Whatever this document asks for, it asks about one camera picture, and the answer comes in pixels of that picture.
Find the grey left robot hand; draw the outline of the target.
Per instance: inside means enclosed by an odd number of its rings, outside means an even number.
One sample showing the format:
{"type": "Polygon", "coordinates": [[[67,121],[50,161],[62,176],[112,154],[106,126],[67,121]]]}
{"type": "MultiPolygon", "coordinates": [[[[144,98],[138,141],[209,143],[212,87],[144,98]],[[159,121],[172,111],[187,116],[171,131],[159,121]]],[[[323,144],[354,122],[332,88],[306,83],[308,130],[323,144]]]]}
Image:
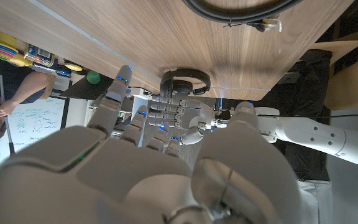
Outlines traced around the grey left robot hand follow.
{"type": "Polygon", "coordinates": [[[204,132],[211,129],[214,117],[212,107],[198,100],[174,99],[153,96],[150,105],[149,124],[183,130],[181,144],[191,145],[200,142],[204,132]]]}

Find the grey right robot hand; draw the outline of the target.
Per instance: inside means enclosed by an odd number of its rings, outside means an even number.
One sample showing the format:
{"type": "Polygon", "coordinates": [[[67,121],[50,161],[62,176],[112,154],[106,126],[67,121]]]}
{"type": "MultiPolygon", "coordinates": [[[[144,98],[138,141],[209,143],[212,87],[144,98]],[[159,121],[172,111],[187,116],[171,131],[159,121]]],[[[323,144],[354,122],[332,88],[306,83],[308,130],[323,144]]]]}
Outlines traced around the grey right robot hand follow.
{"type": "Polygon", "coordinates": [[[194,167],[162,130],[139,140],[142,106],[111,137],[132,76],[125,65],[87,126],[55,132],[0,163],[0,223],[299,223],[291,165],[259,133],[252,103],[201,146],[194,167]]]}

